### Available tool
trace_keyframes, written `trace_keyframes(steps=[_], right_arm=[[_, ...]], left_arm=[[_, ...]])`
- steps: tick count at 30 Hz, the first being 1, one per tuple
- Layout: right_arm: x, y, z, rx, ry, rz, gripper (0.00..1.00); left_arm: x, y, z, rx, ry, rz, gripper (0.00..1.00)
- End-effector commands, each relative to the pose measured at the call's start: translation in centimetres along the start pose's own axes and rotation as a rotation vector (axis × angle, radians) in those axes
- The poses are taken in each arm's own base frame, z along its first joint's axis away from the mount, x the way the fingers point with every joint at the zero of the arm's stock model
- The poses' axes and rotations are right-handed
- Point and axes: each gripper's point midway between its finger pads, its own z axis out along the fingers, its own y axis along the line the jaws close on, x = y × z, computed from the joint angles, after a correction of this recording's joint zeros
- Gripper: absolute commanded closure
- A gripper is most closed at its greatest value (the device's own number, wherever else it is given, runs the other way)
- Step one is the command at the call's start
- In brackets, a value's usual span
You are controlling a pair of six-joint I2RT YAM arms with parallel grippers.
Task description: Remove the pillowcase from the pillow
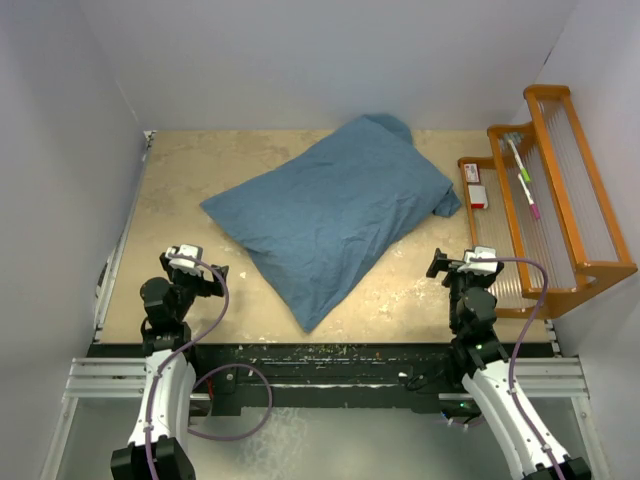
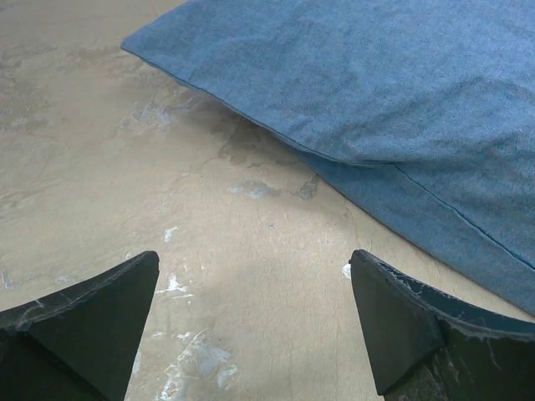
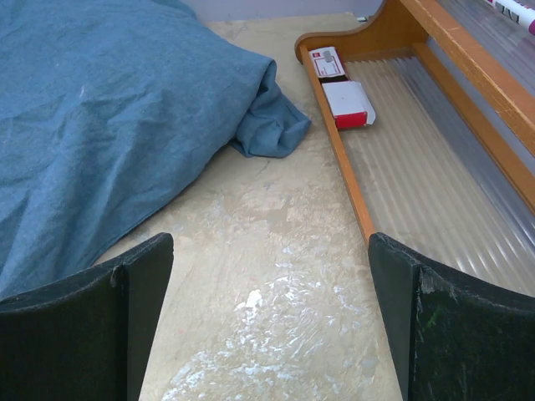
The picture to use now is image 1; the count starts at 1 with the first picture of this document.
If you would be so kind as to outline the blue pillowcase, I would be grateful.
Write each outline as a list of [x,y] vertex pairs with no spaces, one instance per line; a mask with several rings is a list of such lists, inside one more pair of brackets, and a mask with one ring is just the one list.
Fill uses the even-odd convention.
[[388,114],[362,115],[202,210],[242,246],[305,332],[388,247],[431,215],[460,208],[452,181]]

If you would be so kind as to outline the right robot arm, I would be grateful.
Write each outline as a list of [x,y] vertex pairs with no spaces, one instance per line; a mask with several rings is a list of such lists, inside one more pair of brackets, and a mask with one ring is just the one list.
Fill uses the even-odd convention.
[[516,379],[520,350],[508,354],[494,330],[497,299],[489,291],[504,264],[541,266],[524,258],[499,258],[492,248],[467,249],[460,260],[437,249],[426,272],[443,272],[449,290],[449,328],[453,361],[446,383],[466,391],[479,407],[506,459],[513,479],[590,479],[586,460],[572,457],[545,426]]

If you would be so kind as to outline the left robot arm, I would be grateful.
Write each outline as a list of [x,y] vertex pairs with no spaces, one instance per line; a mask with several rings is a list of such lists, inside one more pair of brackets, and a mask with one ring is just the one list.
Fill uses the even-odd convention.
[[182,244],[160,255],[166,273],[140,288],[145,386],[127,446],[112,453],[115,479],[193,479],[186,453],[189,395],[202,387],[204,365],[195,361],[186,314],[198,297],[225,296],[229,268],[207,265],[203,249]]

